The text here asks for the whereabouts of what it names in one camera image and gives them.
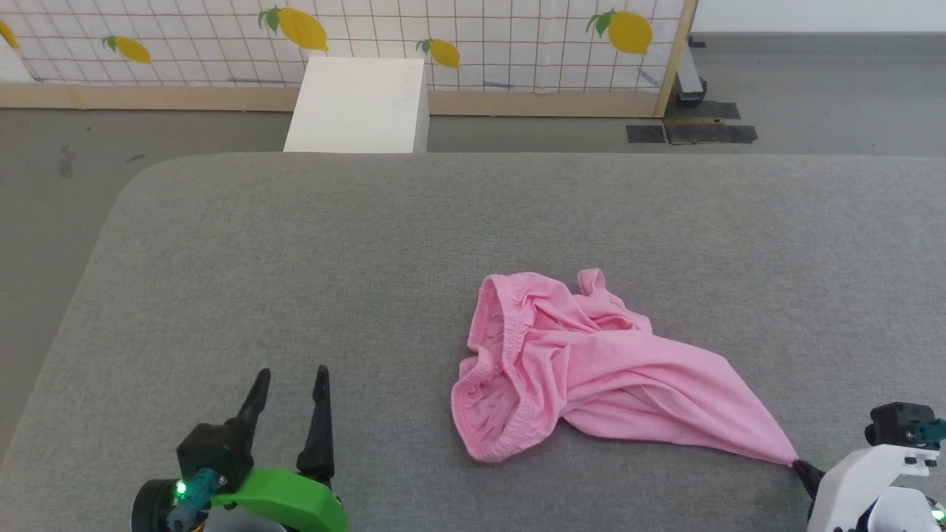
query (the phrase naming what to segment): gray table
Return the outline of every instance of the gray table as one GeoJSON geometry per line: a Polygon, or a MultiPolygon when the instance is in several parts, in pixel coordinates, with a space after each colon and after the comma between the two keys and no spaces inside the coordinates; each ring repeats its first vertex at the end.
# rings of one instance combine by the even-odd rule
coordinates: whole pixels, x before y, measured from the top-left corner
{"type": "MultiPolygon", "coordinates": [[[[254,454],[291,467],[333,373],[351,529],[804,529],[786,469],[560,426],[485,467],[448,392],[495,272],[609,289],[727,356],[799,453],[864,445],[875,405],[946,414],[946,162],[667,155],[180,159],[109,218],[0,470],[0,529],[119,531],[173,448],[273,380],[254,454]]],[[[946,473],[921,483],[946,496],[946,473]]]]}

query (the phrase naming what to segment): fabric fold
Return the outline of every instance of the fabric fold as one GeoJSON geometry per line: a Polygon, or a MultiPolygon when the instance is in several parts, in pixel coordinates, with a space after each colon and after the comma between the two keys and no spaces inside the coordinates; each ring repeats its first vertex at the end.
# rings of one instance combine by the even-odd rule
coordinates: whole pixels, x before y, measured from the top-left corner
{"type": "Polygon", "coordinates": [[[710,447],[790,466],[785,433],[716,353],[653,334],[600,270],[580,294],[544,275],[482,284],[451,409],[470,455],[499,462],[548,437],[559,418],[599,437],[710,447]]]}

